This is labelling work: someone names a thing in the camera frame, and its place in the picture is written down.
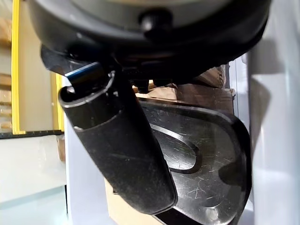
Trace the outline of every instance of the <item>white surface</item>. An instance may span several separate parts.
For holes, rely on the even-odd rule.
[[[0,203],[2,225],[67,225],[64,187]]]
[[[255,225],[300,224],[300,2],[273,0],[249,55]]]
[[[238,117],[249,131],[248,72],[245,60],[247,55],[229,62],[230,88],[234,89],[234,115]]]
[[[65,117],[67,207],[72,225],[115,225],[109,218],[104,177]]]
[[[234,89],[234,115],[238,117],[249,131],[249,100],[248,100],[248,72],[246,55],[229,63],[230,88]],[[240,217],[239,225],[254,224],[253,192],[250,193],[245,210]]]
[[[66,184],[56,136],[0,140],[0,203]]]

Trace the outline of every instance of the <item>round knob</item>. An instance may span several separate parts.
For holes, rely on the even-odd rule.
[[[162,41],[170,36],[172,23],[172,14],[164,9],[148,11],[140,17],[144,36],[152,41]]]

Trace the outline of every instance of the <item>scratched plastic surface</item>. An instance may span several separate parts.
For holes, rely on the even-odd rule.
[[[239,206],[241,174],[229,135],[207,121],[158,109],[144,112],[171,171],[176,170],[175,208],[204,225],[230,223]],[[197,170],[186,174],[197,158]]]

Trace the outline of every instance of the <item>black rubber grip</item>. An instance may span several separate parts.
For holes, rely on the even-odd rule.
[[[80,99],[62,88],[59,99],[90,157],[127,203],[146,214],[176,204],[169,168],[128,82],[113,76]]]

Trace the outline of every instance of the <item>yellow frame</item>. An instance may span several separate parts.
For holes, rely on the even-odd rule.
[[[20,130],[19,109],[19,10],[20,0],[13,0],[12,46],[11,46],[11,97],[12,97],[12,127],[14,135],[23,135]]]
[[[64,131],[64,112],[58,101],[58,92],[62,87],[62,76],[51,72],[53,129]]]

